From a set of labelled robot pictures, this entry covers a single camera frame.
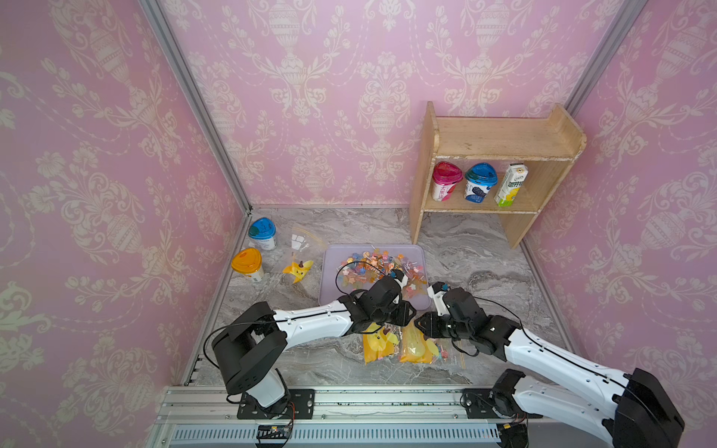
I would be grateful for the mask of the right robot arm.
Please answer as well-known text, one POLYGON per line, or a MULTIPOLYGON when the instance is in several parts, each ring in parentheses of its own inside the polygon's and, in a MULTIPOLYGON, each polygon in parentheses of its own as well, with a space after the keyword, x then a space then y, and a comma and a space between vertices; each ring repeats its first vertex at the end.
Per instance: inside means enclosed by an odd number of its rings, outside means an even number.
POLYGON ((437 282, 435 311, 416 320, 431 339, 466 341, 478 355, 513 364, 492 389, 502 416, 539 414, 613 447, 676 447, 685 420, 659 379, 586 360, 530 332, 515 314, 489 315, 466 290, 437 282))

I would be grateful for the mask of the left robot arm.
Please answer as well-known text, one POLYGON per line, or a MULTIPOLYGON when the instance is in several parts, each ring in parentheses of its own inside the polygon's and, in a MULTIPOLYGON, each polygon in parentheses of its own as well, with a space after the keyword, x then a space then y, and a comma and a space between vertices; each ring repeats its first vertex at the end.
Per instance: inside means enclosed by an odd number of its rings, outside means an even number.
POLYGON ((231 324, 207 337, 226 392, 240 404, 277 418, 291 408, 291 392, 274 367, 287 350, 327 338, 370 334, 373 324, 405 327, 416 309, 403 298, 407 275, 392 270, 367 290, 357 289, 326 305, 272 309, 257 302, 231 324))

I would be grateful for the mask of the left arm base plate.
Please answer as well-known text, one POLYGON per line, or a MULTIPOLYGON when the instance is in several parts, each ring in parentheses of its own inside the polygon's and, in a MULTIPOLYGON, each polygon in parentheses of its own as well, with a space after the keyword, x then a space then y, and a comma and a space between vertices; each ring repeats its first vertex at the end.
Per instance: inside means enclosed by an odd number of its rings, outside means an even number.
POLYGON ((299 419, 310 420, 314 414, 316 391, 309 388, 290 388, 284 397, 269 407, 261 407, 259 401, 243 394, 237 410, 238 420, 299 419))

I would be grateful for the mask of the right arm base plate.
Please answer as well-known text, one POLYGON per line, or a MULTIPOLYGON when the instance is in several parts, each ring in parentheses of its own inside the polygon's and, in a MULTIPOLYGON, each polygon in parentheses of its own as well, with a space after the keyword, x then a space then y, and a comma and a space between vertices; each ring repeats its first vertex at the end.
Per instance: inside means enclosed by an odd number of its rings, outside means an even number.
POLYGON ((501 414, 495 401, 490 397, 489 388, 463 388, 460 392, 459 405, 468 420, 502 420, 513 423, 527 423, 528 420, 543 419, 539 414, 526 414, 519 411, 513 414, 501 414))

